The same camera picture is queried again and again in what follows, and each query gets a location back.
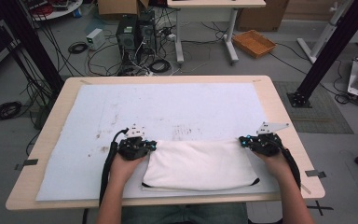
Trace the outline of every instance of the folded white towel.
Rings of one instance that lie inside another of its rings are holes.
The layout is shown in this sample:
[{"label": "folded white towel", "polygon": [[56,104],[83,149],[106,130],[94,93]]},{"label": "folded white towel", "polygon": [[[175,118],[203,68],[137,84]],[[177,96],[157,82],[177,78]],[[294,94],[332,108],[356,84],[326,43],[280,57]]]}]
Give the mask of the folded white towel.
[{"label": "folded white towel", "polygon": [[158,141],[144,186],[159,189],[222,190],[254,184],[257,175],[238,139]]}]

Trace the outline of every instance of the wooden table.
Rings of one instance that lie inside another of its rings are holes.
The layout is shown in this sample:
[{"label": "wooden table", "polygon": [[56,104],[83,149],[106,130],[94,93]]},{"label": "wooden table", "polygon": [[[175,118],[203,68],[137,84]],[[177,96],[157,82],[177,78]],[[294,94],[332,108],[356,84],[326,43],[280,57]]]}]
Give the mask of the wooden table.
[{"label": "wooden table", "polygon": [[182,64],[185,61],[181,42],[181,22],[184,21],[229,21],[227,34],[224,42],[230,55],[231,64],[239,59],[231,42],[237,19],[238,8],[242,7],[264,7],[264,0],[192,0],[173,1],[168,0],[168,6],[177,8],[176,11],[176,61]]},{"label": "wooden table", "polygon": [[[9,210],[31,210],[48,208],[88,208],[97,207],[97,200],[37,202],[35,200],[52,150],[62,130],[62,126],[74,104],[82,85],[99,84],[171,84],[171,83],[253,83],[268,122],[289,123],[290,127],[279,131],[284,145],[298,164],[302,177],[302,195],[305,199],[319,199],[324,196],[324,188],[317,176],[307,177],[305,171],[313,166],[296,130],[287,115],[282,101],[272,81],[267,76],[191,76],[191,77],[71,77],[65,85],[51,110],[48,120],[36,141],[28,160],[36,160],[36,165],[24,166],[16,185],[7,200]],[[124,199],[123,205],[181,204],[181,203],[224,203],[280,200],[279,193],[247,195],[214,195],[198,197]]]}]

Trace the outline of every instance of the computer tower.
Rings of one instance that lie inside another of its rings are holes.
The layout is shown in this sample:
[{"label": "computer tower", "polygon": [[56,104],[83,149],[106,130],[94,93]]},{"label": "computer tower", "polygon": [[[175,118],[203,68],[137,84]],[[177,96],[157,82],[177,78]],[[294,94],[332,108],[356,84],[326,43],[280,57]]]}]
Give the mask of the computer tower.
[{"label": "computer tower", "polygon": [[155,11],[142,11],[139,16],[139,29],[144,41],[144,53],[154,54],[157,52]]},{"label": "computer tower", "polygon": [[141,61],[142,38],[136,15],[123,15],[116,31],[122,65],[138,64]]}]

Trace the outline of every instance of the black pole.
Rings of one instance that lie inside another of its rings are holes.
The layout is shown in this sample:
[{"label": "black pole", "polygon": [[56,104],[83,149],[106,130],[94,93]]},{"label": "black pole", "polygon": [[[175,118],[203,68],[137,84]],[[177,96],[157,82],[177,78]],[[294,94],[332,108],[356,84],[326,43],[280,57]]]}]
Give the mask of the black pole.
[{"label": "black pole", "polygon": [[60,93],[63,80],[45,48],[25,17],[18,0],[0,0],[0,12],[13,35],[20,40],[52,90],[52,98]]},{"label": "black pole", "polygon": [[295,93],[288,93],[293,107],[304,106],[312,92],[321,82],[338,55],[348,45],[358,30],[358,0],[354,0],[344,19],[327,41],[315,64],[304,78]]}]

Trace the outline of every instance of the hand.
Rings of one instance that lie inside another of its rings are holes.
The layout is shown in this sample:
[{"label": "hand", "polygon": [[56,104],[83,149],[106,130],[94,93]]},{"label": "hand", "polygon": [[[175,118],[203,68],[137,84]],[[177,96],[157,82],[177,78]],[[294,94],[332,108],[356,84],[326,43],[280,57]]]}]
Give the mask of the hand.
[{"label": "hand", "polygon": [[292,171],[290,170],[290,166],[286,161],[286,158],[283,156],[281,152],[274,156],[265,156],[260,153],[254,152],[254,154],[259,157],[266,165],[269,172],[275,176],[278,180],[281,177],[285,177],[288,175],[292,175]]},{"label": "hand", "polygon": [[120,154],[117,154],[113,159],[112,166],[110,167],[110,182],[115,182],[124,187],[127,181],[132,176],[136,166],[141,163],[145,157],[137,159],[135,161],[126,161]]}]

